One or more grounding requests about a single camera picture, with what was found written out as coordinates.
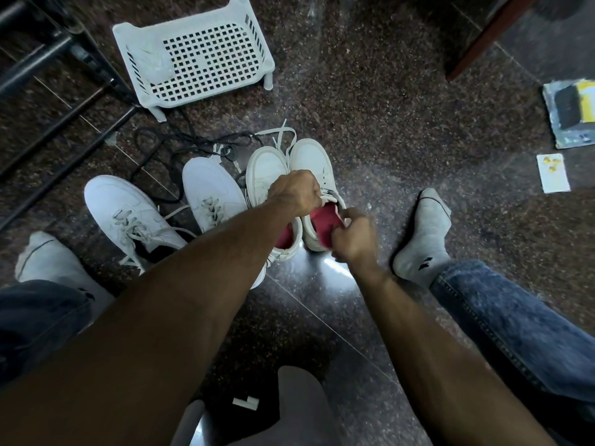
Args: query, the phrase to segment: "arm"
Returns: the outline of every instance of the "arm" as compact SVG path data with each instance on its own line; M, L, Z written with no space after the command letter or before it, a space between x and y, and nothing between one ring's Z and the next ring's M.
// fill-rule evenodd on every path
M436 444L553 445L531 413L413 302L376 257L372 221L357 210L333 231L333 254L346 262L389 351L413 411Z
M321 204L309 171L139 277L89 329L0 393L3 444L169 444L283 228Z

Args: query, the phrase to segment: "wooden furniture leg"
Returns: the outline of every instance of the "wooden furniture leg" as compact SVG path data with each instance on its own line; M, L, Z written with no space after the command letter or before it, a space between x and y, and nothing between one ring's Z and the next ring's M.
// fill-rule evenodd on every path
M495 13L487 27L465 50L455 68L446 75L446 80L452 81L469 67L481 53L486 51L504 31L506 31L529 7L537 0L508 0Z

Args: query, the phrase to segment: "plastic shoe rack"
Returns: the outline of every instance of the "plastic shoe rack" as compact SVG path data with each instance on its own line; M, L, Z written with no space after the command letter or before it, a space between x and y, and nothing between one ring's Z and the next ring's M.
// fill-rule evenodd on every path
M160 122L172 108L254 84L275 62L249 0L178 20L112 29L139 102Z

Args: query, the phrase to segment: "small card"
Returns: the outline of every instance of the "small card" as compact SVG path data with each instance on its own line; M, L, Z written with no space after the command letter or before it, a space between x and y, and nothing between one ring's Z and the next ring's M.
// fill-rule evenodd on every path
M543 192L563 193L570 191L566 167L564 167L564 156L561 153L549 155L537 155L537 165Z

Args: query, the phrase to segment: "fist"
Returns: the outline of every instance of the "fist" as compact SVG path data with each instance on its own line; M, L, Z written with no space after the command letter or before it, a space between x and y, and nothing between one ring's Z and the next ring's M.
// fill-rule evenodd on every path
M314 174L307 170L291 171L281 175L268 190L268 199L287 201L294 217L307 216L323 205L320 185Z
M332 232L333 256L350 268L376 264L377 244L376 225L356 208L347 208L340 215L351 219L345 229L336 228Z

